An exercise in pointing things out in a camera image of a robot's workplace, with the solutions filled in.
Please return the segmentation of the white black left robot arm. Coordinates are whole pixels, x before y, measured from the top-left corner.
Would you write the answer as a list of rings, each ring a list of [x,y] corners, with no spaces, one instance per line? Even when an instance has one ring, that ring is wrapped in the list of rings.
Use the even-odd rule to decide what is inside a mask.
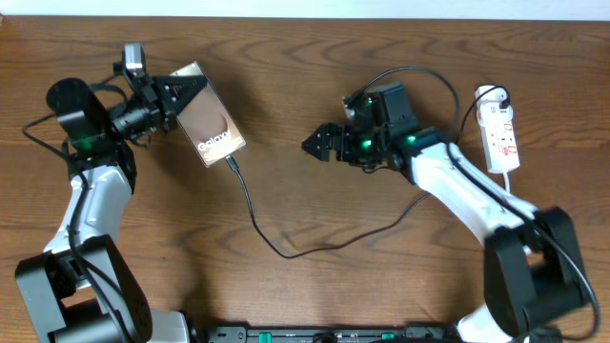
[[[54,154],[67,164],[71,199],[42,253],[18,263],[18,290],[41,342],[206,342],[184,312],[150,307],[116,240],[137,176],[131,146],[175,129],[208,81],[196,63],[168,76],[128,60],[113,68],[132,90],[113,107],[97,97],[121,91],[108,81],[65,78],[48,90],[50,116],[67,135]]]

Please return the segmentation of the silver smartphone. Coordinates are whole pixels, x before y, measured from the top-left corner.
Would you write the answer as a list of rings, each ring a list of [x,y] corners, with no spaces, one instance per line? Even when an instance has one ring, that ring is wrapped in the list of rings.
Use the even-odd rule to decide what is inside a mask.
[[[245,137],[197,62],[172,72],[171,76],[203,77],[202,90],[177,116],[177,122],[206,168],[247,146]]]

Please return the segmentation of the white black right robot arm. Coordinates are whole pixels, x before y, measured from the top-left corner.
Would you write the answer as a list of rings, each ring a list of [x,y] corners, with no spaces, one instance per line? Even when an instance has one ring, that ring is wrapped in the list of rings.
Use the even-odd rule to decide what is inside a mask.
[[[586,276],[574,223],[513,196],[476,168],[435,128],[422,128],[399,82],[364,88],[343,100],[350,119],[320,125],[301,148],[320,161],[371,169],[383,165],[443,203],[483,247],[484,303],[453,326],[461,342],[564,341],[551,328],[591,306],[595,335],[600,303]]]

